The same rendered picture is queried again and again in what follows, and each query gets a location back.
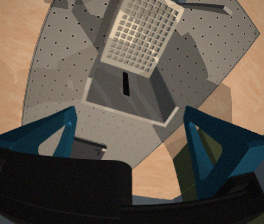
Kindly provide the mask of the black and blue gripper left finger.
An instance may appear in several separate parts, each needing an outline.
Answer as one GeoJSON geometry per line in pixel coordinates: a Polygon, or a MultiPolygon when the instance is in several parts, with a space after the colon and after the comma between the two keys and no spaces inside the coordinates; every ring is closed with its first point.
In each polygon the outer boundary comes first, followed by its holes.
{"type": "Polygon", "coordinates": [[[39,155],[39,145],[64,125],[65,128],[53,156],[70,158],[77,125],[75,106],[0,134],[0,147],[39,155]]]}

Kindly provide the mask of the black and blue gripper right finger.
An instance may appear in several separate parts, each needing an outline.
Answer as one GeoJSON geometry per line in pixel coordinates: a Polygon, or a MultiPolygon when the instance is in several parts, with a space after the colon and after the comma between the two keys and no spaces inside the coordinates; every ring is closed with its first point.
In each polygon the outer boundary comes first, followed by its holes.
{"type": "Polygon", "coordinates": [[[254,172],[264,160],[263,135],[191,106],[186,106],[183,121],[198,200],[213,197],[229,178],[254,172]],[[214,166],[196,126],[222,146],[222,154],[214,166]]]}

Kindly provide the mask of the white well plate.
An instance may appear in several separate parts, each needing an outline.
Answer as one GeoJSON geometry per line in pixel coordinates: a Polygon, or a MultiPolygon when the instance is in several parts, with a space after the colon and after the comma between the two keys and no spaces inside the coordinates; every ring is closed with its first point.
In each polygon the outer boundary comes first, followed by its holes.
{"type": "Polygon", "coordinates": [[[150,78],[183,12],[171,0],[123,0],[100,61],[150,78]]]}

